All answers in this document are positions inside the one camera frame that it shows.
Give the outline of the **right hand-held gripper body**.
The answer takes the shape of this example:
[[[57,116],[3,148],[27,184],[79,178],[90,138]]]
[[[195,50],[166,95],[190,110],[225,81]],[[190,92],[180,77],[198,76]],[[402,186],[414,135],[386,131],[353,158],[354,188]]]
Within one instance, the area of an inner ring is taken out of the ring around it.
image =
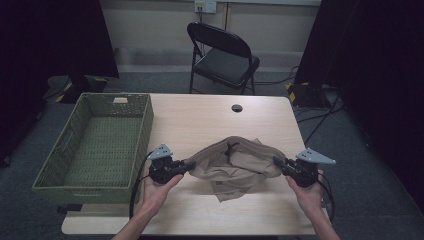
[[[318,181],[319,164],[335,164],[336,161],[311,148],[296,155],[296,159],[283,161],[282,173],[294,179],[299,187],[307,188]]]

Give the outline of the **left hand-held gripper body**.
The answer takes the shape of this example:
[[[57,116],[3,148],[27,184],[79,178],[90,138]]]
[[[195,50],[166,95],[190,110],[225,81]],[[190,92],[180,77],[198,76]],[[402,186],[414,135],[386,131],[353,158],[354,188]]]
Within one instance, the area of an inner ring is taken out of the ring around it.
[[[172,154],[165,144],[161,144],[148,155],[147,159],[151,161],[149,176],[154,182],[166,184],[174,176],[183,173],[182,162],[173,161]]]

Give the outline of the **beige shorts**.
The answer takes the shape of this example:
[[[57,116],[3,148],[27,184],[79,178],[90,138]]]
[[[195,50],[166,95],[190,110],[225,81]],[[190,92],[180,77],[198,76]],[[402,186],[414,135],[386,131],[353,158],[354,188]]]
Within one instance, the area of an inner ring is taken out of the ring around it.
[[[184,161],[196,162],[189,173],[209,181],[214,195],[223,202],[242,197],[267,178],[279,177],[282,172],[275,166],[274,156],[286,158],[282,151],[258,139],[230,136]]]

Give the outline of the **green woven basket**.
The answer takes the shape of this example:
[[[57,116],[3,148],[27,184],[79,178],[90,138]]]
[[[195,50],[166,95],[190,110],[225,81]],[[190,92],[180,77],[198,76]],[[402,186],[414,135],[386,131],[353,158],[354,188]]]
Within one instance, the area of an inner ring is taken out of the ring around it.
[[[153,118],[148,94],[82,94],[32,190],[55,204],[128,203]]]

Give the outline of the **person's right hand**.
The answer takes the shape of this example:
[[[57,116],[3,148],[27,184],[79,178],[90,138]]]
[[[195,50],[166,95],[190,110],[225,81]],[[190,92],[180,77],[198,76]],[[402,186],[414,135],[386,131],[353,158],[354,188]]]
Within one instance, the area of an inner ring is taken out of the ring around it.
[[[321,206],[323,189],[318,182],[307,188],[302,188],[297,185],[292,177],[286,176],[285,179],[289,187],[294,191],[300,208],[310,221],[319,218],[326,219]]]

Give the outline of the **person's left hand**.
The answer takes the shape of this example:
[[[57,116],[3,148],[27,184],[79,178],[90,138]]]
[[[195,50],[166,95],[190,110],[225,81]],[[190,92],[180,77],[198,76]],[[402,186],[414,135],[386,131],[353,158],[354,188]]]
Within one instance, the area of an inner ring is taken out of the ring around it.
[[[144,181],[144,195],[141,210],[149,216],[156,215],[167,199],[170,190],[183,179],[182,175],[176,175],[166,184],[158,184],[150,177]]]

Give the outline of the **black stand base striped tape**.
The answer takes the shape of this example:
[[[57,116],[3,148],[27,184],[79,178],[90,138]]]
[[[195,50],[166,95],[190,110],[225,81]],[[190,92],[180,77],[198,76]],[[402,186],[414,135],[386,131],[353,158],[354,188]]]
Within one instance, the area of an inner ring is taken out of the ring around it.
[[[76,103],[80,95],[84,92],[101,93],[109,80],[106,77],[85,76],[88,88],[74,85],[68,75],[50,77],[47,81],[48,90],[43,99],[48,102],[73,104]]]
[[[330,102],[322,88],[309,83],[288,83],[285,85],[288,98],[293,106],[305,108],[329,108]]]

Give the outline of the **black tape strip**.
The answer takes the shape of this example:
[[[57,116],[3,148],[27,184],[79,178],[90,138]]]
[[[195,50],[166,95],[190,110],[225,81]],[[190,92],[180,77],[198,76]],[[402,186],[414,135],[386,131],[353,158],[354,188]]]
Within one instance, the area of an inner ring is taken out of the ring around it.
[[[58,214],[67,214],[69,211],[79,212],[82,209],[82,204],[63,204],[57,207]]]

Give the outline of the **black folding chair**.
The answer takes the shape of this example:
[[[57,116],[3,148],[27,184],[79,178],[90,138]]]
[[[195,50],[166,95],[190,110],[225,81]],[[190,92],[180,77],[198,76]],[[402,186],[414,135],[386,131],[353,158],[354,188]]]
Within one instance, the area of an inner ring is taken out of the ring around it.
[[[241,95],[250,89],[255,95],[254,74],[260,59],[238,35],[215,26],[192,22],[187,33],[193,43],[189,92],[194,88],[194,75],[200,75],[234,90]]]

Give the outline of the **black curtain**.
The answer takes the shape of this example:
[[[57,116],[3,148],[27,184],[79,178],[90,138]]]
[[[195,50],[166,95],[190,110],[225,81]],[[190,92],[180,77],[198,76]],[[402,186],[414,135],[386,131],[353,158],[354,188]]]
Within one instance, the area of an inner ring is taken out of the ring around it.
[[[340,88],[424,212],[424,0],[321,0],[295,81]]]
[[[119,76],[100,0],[0,0],[0,168],[63,75]]]

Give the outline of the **white wall outlet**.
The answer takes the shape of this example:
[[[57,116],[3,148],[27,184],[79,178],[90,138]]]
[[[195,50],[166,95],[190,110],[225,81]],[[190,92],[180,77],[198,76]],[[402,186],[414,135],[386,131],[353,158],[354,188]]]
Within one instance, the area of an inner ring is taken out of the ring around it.
[[[195,0],[194,11],[196,13],[215,14],[217,9],[216,0]]]

